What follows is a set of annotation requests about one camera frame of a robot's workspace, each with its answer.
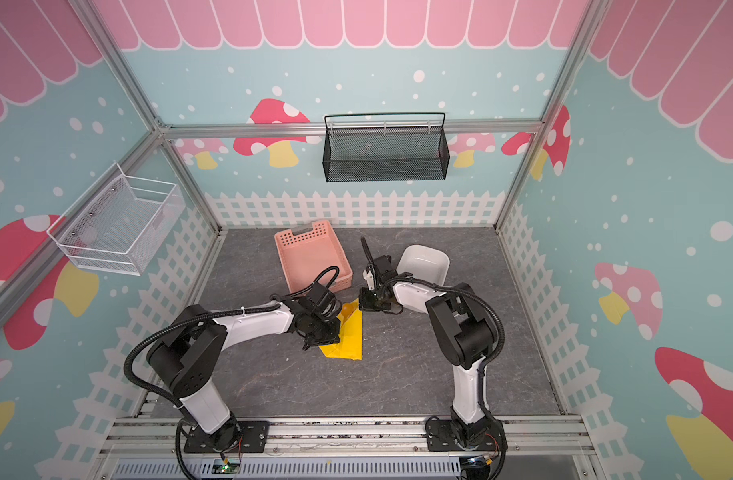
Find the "yellow paper napkin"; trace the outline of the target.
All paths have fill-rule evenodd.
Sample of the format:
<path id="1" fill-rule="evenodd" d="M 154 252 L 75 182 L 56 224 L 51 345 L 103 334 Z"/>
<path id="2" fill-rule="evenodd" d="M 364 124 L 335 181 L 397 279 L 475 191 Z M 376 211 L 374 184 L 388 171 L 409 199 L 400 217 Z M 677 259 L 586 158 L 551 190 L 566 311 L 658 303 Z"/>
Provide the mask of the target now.
<path id="1" fill-rule="evenodd" d="M 340 342 L 320 346 L 326 358 L 362 360 L 362 310 L 360 302 L 354 300 L 342 306 L 340 319 Z"/>

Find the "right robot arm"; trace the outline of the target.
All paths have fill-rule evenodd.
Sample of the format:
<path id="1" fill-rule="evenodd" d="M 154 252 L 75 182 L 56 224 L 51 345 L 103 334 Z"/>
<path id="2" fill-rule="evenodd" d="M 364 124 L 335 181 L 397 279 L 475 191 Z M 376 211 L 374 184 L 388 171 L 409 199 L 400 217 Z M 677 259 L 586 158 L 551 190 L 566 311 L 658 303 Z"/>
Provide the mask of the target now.
<path id="1" fill-rule="evenodd" d="M 454 397 L 448 420 L 430 418 L 430 450 L 494 451 L 508 448 L 502 421 L 486 400 L 486 370 L 505 344 L 503 322 L 466 283 L 446 286 L 449 256 L 422 245 L 407 248 L 398 263 L 366 256 L 360 309 L 428 316 L 444 358 L 453 366 Z"/>

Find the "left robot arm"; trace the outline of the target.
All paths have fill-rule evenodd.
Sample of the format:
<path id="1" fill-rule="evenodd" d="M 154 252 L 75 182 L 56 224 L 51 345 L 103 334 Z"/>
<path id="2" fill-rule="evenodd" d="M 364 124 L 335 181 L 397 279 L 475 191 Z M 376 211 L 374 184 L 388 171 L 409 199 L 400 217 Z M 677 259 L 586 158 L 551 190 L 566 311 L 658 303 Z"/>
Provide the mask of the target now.
<path id="1" fill-rule="evenodd" d="M 342 302 L 332 291 L 339 275 L 340 268 L 330 266 L 310 285 L 274 294 L 262 305 L 224 311 L 188 306 L 170 326 L 130 350 L 124 376 L 172 403 L 182 420 L 206 436 L 206 447 L 220 453 L 236 448 L 242 426 L 212 379 L 220 356 L 272 335 L 296 334 L 304 340 L 304 350 L 340 342 Z"/>

